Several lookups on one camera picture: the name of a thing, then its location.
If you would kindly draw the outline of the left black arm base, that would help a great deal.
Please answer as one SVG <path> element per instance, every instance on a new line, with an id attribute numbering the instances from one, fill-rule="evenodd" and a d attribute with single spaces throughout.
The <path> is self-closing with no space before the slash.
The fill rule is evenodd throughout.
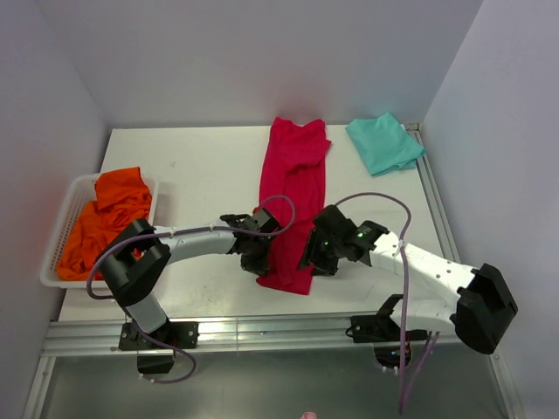
<path id="1" fill-rule="evenodd" d="M 124 323 L 118 349 L 136 352 L 136 366 L 141 378 L 159 384 L 170 384 L 189 379 L 197 369 L 197 362 L 188 349 L 197 347 L 199 323 L 196 321 L 167 321 L 152 333 L 140 329 L 135 321 Z M 177 378 L 163 378 L 171 372 L 178 356 L 188 358 L 190 370 Z"/>

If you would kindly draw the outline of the crimson red t shirt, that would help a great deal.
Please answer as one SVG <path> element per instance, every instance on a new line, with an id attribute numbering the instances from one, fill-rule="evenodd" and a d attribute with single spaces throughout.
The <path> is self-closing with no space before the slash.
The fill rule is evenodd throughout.
<path id="1" fill-rule="evenodd" d="M 270 271 L 259 285 L 307 295 L 312 284 L 309 268 L 298 264 L 307 245 L 313 218 L 326 195 L 326 156 L 331 147 L 323 120 L 299 126 L 276 118 L 270 128 L 261 169 L 259 201 L 289 229 L 275 237 L 269 253 Z"/>

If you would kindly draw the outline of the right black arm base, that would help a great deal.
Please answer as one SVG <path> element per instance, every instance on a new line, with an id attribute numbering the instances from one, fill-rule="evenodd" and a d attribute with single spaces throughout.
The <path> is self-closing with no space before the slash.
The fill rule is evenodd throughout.
<path id="1" fill-rule="evenodd" d="M 350 318 L 345 335 L 355 344 L 373 344 L 376 361 L 381 368 L 399 368 L 400 326 L 388 315 L 357 315 Z"/>

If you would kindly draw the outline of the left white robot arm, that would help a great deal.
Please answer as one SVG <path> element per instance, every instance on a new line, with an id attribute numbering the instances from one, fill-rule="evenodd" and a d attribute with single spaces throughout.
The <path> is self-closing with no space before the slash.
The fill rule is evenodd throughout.
<path id="1" fill-rule="evenodd" d="M 178 230 L 133 221 L 101 253 L 99 273 L 123 312 L 140 328 L 150 348 L 173 340 L 172 326 L 153 290 L 167 265 L 207 255 L 241 256 L 241 268 L 256 275 L 269 269 L 268 252 L 280 224 L 267 211 L 225 215 L 214 223 Z"/>

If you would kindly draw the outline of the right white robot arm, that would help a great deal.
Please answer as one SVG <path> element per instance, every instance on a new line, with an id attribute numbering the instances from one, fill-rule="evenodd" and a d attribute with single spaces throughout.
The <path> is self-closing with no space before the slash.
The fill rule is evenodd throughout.
<path id="1" fill-rule="evenodd" d="M 493 354 L 518 313 L 518 306 L 500 270 L 450 260 L 407 244 L 387 228 L 365 222 L 339 235 L 311 229 L 299 269 L 315 276 L 333 276 L 347 259 L 392 272 L 434 294 L 432 300 L 389 296 L 377 310 L 372 330 L 381 340 L 397 340 L 411 332 L 455 333 L 472 350 Z"/>

